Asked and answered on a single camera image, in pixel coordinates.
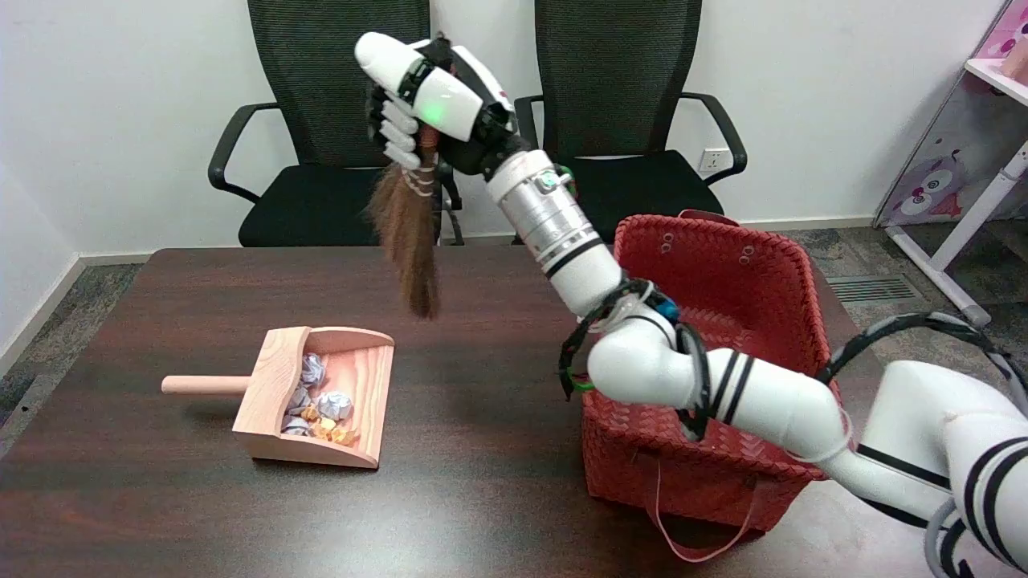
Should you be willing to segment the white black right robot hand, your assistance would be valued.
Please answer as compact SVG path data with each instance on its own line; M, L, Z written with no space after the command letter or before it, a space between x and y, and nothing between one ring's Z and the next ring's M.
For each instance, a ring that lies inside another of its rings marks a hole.
M369 138L390 160L418 168L429 148L423 128L437 132L434 152L441 161L485 179L508 158L533 150L517 134L513 106L491 71L448 38L405 44L368 32L357 40L355 56L372 82Z

